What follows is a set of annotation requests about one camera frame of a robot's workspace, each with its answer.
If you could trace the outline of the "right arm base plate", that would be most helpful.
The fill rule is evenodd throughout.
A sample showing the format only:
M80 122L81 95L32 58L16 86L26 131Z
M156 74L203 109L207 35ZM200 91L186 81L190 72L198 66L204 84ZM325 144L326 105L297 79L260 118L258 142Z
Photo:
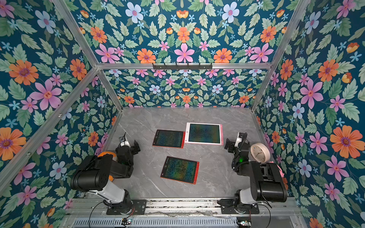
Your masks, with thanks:
M257 204L243 204L235 199L220 199L217 201L222 214L259 214Z

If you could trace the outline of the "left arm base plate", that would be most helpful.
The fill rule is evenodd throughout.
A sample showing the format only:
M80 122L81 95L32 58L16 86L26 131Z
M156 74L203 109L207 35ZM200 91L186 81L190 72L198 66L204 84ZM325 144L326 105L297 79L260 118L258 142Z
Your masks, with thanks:
M132 199L121 203L114 203L108 206L107 215L144 215L147 200Z

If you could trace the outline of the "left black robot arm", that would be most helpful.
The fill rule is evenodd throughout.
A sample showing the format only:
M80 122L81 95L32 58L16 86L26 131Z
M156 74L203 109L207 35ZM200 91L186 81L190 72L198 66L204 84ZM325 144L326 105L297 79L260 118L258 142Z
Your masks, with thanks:
M134 156L140 151L137 141L130 145L124 140L114 153L102 152L98 156L87 156L70 181L71 189L95 194L103 198L103 203L110 208L131 210L129 192L116 186L113 180L132 176Z

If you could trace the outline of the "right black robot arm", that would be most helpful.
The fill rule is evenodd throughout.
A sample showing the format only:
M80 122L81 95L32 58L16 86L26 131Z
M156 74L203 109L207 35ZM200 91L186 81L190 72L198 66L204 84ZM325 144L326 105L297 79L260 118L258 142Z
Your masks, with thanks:
M234 155L232 171L249 178L250 186L235 193L235 208L258 202L286 202L288 192L278 165L272 161L269 148L261 142L253 145L246 134L239 134L236 141L226 140L224 149Z

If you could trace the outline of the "red stylus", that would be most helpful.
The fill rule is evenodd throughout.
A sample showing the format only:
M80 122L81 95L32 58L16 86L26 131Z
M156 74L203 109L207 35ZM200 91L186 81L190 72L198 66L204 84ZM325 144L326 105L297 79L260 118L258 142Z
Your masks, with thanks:
M185 142L185 133L186 132L183 132L182 133L182 144L181 144L181 148L183 149L183 147L184 147L184 142Z

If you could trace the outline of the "pink stylus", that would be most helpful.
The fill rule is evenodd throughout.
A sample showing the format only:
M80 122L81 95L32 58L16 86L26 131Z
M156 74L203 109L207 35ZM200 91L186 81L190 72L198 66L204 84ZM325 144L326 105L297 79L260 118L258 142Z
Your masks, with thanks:
M224 145L224 136L223 136L223 125L220 125L220 145Z

